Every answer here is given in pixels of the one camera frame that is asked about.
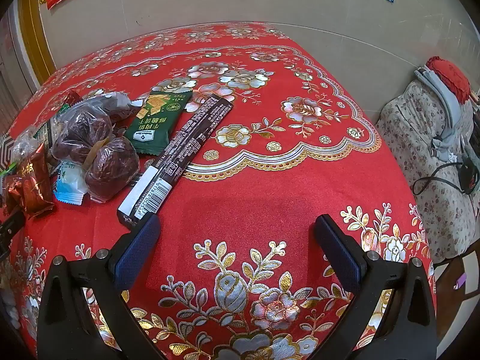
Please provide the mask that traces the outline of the floral fabric sofa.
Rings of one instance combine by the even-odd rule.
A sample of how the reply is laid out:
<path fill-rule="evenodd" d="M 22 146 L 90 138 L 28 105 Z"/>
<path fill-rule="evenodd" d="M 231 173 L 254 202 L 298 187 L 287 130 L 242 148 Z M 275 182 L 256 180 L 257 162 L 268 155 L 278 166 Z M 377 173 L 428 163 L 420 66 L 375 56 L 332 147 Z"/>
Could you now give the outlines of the floral fabric sofa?
<path fill-rule="evenodd" d="M 445 126 L 437 95 L 419 80 L 389 101 L 376 128 L 415 196 L 416 210 L 435 264 L 464 253 L 479 238 L 479 191 L 459 191 L 458 167 L 431 154 L 431 140 Z"/>

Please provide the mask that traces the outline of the light blue candy wrapper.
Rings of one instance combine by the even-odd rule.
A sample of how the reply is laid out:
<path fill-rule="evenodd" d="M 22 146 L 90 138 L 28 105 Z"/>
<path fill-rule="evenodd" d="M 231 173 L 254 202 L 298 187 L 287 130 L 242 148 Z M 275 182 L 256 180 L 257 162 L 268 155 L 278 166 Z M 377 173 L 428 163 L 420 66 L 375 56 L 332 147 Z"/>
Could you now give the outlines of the light blue candy wrapper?
<path fill-rule="evenodd" d="M 61 203 L 80 206 L 87 191 L 83 167 L 71 162 L 61 162 L 54 187 L 56 199 Z"/>

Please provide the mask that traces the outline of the long dark brown snack bar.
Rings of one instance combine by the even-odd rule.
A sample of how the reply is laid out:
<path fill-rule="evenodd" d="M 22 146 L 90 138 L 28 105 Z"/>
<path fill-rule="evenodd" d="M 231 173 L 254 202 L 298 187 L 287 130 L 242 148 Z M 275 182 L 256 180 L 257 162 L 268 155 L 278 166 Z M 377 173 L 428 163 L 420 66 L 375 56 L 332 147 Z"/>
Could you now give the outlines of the long dark brown snack bar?
<path fill-rule="evenodd" d="M 148 213 L 159 211 L 191 161 L 232 110 L 233 104 L 218 95 L 204 102 L 122 201 L 117 209 L 122 225 L 131 229 Z"/>

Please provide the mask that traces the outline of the red knitted cushion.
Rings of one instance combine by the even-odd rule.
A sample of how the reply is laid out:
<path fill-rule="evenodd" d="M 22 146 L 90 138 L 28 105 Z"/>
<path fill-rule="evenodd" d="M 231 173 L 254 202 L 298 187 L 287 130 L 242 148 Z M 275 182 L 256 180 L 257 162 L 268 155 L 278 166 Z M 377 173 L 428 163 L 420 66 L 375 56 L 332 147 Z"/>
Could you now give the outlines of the red knitted cushion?
<path fill-rule="evenodd" d="M 439 56 L 429 58 L 425 66 L 436 73 L 460 104 L 466 103 L 471 93 L 470 82 L 458 66 Z"/>

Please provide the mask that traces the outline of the yellow door frame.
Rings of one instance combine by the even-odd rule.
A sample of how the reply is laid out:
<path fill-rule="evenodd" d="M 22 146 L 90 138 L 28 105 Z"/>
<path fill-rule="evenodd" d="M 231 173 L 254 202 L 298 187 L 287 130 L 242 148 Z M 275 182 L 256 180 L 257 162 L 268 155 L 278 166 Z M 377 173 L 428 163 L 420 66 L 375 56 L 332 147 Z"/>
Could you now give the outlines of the yellow door frame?
<path fill-rule="evenodd" d="M 19 29 L 32 68 L 32 77 L 39 86 L 55 72 L 56 66 L 43 28 L 39 0 L 18 0 Z"/>

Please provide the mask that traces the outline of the shiny red foil snack packet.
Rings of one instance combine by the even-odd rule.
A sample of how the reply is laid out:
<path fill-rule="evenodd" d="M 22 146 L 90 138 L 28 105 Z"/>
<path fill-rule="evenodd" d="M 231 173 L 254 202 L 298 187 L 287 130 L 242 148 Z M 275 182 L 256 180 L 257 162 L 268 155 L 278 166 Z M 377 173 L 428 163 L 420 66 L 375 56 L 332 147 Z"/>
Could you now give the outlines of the shiny red foil snack packet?
<path fill-rule="evenodd" d="M 35 217 L 54 209 L 55 203 L 43 147 L 26 158 L 16 174 L 4 177 L 2 199 L 5 215 L 19 208 L 27 217 Z"/>

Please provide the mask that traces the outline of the red floral tablecloth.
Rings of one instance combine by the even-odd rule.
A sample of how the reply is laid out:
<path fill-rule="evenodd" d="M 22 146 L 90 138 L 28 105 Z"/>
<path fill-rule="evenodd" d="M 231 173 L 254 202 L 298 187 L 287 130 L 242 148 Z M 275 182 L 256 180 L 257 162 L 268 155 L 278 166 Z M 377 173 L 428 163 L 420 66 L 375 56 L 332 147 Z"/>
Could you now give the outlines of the red floral tablecloth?
<path fill-rule="evenodd" d="M 434 267 L 408 182 L 335 78 L 280 30 L 203 24 L 119 42 L 59 69 L 9 133 L 69 92 L 189 91 L 233 109 L 160 209 L 161 235 L 124 300 L 169 359 L 305 359 L 346 310 L 312 225 L 330 215 L 364 250 Z"/>

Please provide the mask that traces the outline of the green cracker packet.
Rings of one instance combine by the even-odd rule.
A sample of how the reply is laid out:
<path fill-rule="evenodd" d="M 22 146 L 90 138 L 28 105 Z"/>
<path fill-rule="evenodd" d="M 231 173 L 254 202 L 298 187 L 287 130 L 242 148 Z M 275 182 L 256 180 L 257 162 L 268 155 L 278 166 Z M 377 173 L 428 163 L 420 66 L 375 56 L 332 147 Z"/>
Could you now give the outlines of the green cracker packet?
<path fill-rule="evenodd" d="M 139 155 L 158 156 L 167 147 L 169 136 L 192 94 L 191 90 L 150 92 L 124 133 Z"/>

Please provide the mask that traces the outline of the grey garment on sofa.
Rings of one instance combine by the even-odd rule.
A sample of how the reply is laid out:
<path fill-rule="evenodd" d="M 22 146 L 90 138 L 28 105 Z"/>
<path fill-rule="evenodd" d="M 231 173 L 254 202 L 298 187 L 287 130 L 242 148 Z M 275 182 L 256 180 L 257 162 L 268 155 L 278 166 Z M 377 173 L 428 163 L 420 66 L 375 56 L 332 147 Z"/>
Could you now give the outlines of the grey garment on sofa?
<path fill-rule="evenodd" d="M 444 109 L 445 126 L 442 133 L 431 140 L 431 154 L 444 162 L 451 162 L 456 158 L 453 153 L 457 141 L 457 127 L 461 121 L 461 107 L 452 91 L 442 82 L 439 76 L 427 66 L 419 67 L 414 72 L 416 78 L 431 89 L 439 98 Z"/>

